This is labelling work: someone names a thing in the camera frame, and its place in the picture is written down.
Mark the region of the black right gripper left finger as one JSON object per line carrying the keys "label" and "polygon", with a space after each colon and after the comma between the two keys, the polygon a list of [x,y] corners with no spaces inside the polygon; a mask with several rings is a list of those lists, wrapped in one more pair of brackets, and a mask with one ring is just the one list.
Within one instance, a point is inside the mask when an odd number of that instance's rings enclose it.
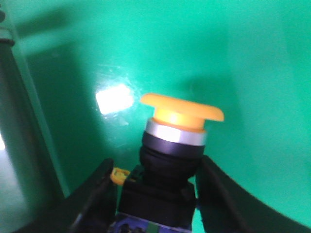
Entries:
{"label": "black right gripper left finger", "polygon": [[114,222],[117,187],[110,179],[111,158],[103,160],[90,177],[58,206],[17,233],[106,233]]}

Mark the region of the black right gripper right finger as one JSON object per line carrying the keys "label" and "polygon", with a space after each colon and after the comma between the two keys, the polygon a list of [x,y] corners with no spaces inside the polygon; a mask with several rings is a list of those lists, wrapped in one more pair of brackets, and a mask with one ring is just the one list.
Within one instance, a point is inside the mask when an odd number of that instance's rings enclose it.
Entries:
{"label": "black right gripper right finger", "polygon": [[207,233],[309,233],[310,228],[275,211],[244,190],[208,156],[195,176]]}

